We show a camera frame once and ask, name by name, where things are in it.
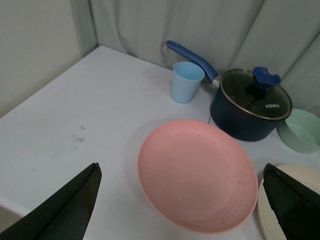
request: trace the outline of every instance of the gray curtain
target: gray curtain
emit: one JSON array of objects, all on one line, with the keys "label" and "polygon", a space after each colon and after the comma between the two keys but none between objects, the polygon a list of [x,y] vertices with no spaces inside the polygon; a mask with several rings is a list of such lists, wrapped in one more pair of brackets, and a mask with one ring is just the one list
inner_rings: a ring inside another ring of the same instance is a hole
[{"label": "gray curtain", "polygon": [[222,74],[264,66],[320,116],[319,0],[91,0],[99,45],[172,69],[174,40]]}]

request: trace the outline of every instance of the blue handle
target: blue handle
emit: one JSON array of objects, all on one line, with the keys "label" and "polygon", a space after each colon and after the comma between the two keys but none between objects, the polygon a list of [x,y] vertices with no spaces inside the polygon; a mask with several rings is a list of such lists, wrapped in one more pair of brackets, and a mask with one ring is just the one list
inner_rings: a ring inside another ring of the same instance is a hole
[{"label": "blue handle", "polygon": [[257,66],[253,69],[254,85],[261,90],[272,88],[281,83],[281,78],[278,74],[272,75],[268,72],[268,68]]},{"label": "blue handle", "polygon": [[200,68],[203,69],[206,79],[212,84],[214,80],[219,76],[216,70],[210,65],[202,57],[198,56],[197,54],[193,53],[192,51],[186,49],[184,46],[176,43],[175,41],[167,41],[166,45],[169,49],[173,50],[177,54],[181,55],[182,57],[190,60],[192,63],[198,65]]}]

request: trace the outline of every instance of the pink plate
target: pink plate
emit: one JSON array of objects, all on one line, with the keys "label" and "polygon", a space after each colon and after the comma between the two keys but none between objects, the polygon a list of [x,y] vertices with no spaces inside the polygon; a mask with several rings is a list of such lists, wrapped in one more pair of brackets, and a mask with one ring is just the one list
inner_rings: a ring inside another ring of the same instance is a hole
[{"label": "pink plate", "polygon": [[154,130],[141,146],[138,173],[152,205],[196,232],[238,227],[258,198],[257,175],[244,149],[199,121],[173,121]]}]

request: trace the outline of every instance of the glass lid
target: glass lid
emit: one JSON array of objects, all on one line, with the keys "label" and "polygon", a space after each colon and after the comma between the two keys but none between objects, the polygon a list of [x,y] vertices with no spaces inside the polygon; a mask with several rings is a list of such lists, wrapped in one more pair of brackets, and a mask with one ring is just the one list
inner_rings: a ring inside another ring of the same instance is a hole
[{"label": "glass lid", "polygon": [[281,120],[291,114],[292,101],[285,90],[279,85],[257,87],[250,70],[227,71],[220,80],[220,88],[231,103],[255,117]]}]

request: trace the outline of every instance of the green bowl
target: green bowl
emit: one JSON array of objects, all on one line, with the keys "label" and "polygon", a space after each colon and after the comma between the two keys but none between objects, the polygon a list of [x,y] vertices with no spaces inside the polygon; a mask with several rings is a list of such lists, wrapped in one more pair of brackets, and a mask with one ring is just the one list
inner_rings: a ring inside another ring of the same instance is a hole
[{"label": "green bowl", "polygon": [[278,126],[281,139],[301,153],[320,150],[320,118],[310,112],[296,109]]}]

